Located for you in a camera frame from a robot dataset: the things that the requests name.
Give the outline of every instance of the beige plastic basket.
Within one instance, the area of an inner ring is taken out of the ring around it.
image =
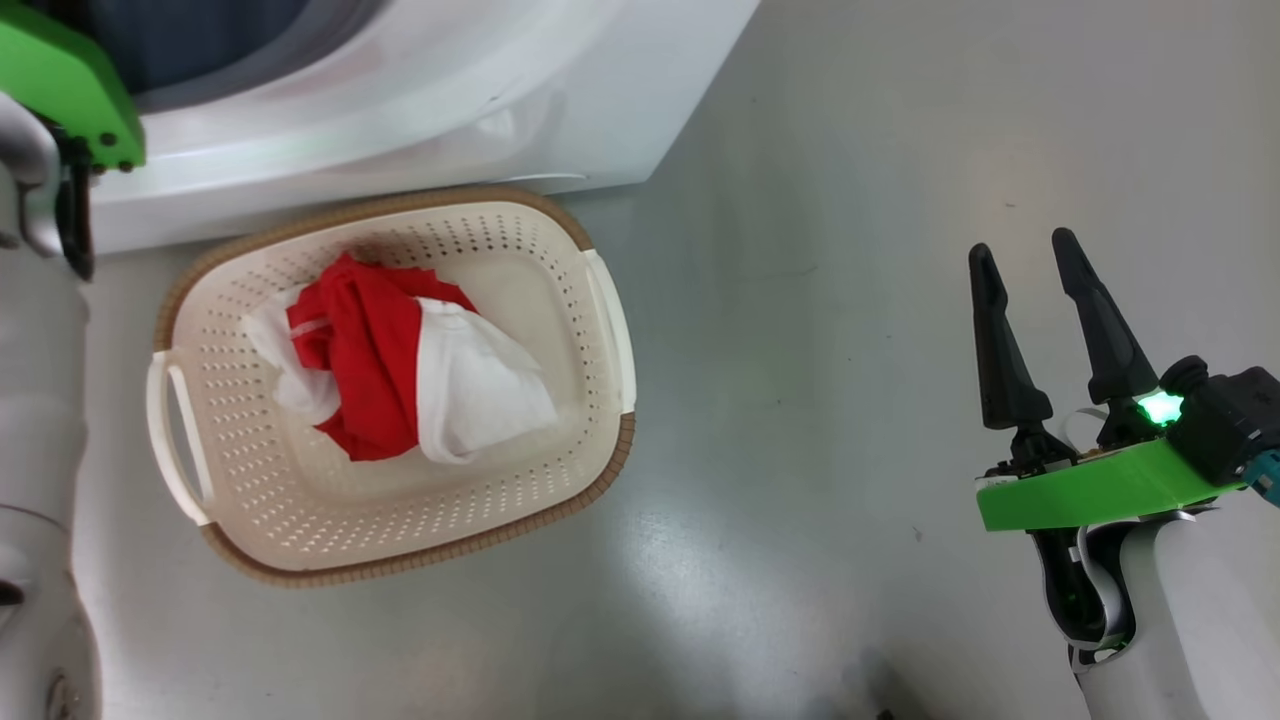
[[[271,400],[239,319],[315,281],[339,254],[435,268],[543,366],[558,423],[438,465],[420,452],[351,462]],[[196,483],[174,447],[177,401]],[[604,263],[550,201],[507,188],[393,197],[219,247],[175,283],[156,327],[147,420],[178,506],[225,560],[311,587],[398,573],[581,510],[631,448],[635,369]]]

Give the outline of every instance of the basket rim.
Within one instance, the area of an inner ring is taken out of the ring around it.
[[[573,243],[580,251],[585,252],[593,249],[591,240],[588,237],[586,231],[584,231],[577,220],[575,220],[573,217],[559,205],[547,197],[515,187],[465,187],[443,191],[412,192],[372,201],[355,202],[346,208],[321,213],[312,218],[297,220],[271,231],[227,242],[201,255],[189,269],[179,275],[173,287],[169,290],[169,293],[165,296],[156,319],[154,350],[156,352],[165,352],[173,348],[174,327],[177,325],[178,313],[182,309],[182,304],[186,301],[187,295],[206,274],[229,260],[234,260],[242,255],[247,255],[270,245],[293,240],[303,234],[370,218],[476,202],[513,202],[517,205],[525,205],[543,213],[559,224],[573,240]],[[577,495],[550,507],[526,515],[525,518],[520,518],[504,525],[444,544],[353,565],[339,565],[335,568],[324,568],[317,570],[283,570],[256,560],[241,550],[239,546],[232,542],[230,537],[228,537],[228,534],[219,527],[216,519],[207,525],[202,525],[200,530],[209,546],[212,547],[214,552],[242,574],[256,580],[284,588],[317,588],[337,585],[355,580],[394,575],[406,570],[434,565],[444,560],[451,560],[453,557],[460,557],[462,555],[493,547],[498,543],[529,533],[530,530],[562,520],[599,500],[600,496],[604,495],[604,491],[609,489],[613,480],[617,479],[618,474],[622,471],[622,466],[627,461],[627,456],[631,454],[631,441],[635,437],[635,413],[626,413],[620,420],[618,441],[613,447],[613,455],[609,457],[609,462],[595,478],[595,480],[593,480],[591,484],[586,486]]]

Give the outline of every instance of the clothing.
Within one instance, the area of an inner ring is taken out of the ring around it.
[[[243,322],[259,355],[282,369],[276,401],[352,460],[420,446],[434,461],[462,464],[556,420],[538,363],[434,270],[343,255]]]

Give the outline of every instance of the gray floor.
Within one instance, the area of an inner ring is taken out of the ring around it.
[[[653,181],[564,199],[634,334],[626,473],[396,578],[276,591],[214,557],[142,411],[154,311],[198,249],[106,259],[74,553],[106,719],[1084,717],[1030,543],[974,507],[1009,438],[978,420],[965,252],[996,250],[1060,414],[1089,372],[1057,224],[1157,369],[1280,365],[1274,14],[765,3]],[[1225,505],[1204,521],[1275,607],[1280,523]]]

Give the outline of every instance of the white handle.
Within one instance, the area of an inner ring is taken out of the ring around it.
[[[636,361],[631,352],[631,333],[627,332],[627,316],[622,311],[622,299],[618,297],[613,275],[609,274],[609,268],[604,264],[600,254],[591,249],[582,255],[586,258],[586,266],[590,268],[591,275],[604,296],[604,310],[609,316],[609,332],[613,334],[613,347],[622,375],[622,413],[632,413],[636,409]]]
[[[178,410],[182,413],[182,421],[186,425],[196,474],[200,475],[201,492],[206,498],[211,495],[205,448],[200,445],[200,438],[195,436],[196,418],[191,410],[191,396],[187,395],[187,380],[182,374],[182,368],[172,364],[169,354],[163,351],[151,356],[151,369],[147,370],[147,429],[151,430],[151,450],[155,452],[160,475],[169,486],[174,502],[197,525],[207,525],[210,520],[205,512],[205,501],[196,497],[196,489],[187,479],[182,462],[178,461],[178,451],[173,445],[173,430],[169,424],[169,379],[173,379],[178,393]]]

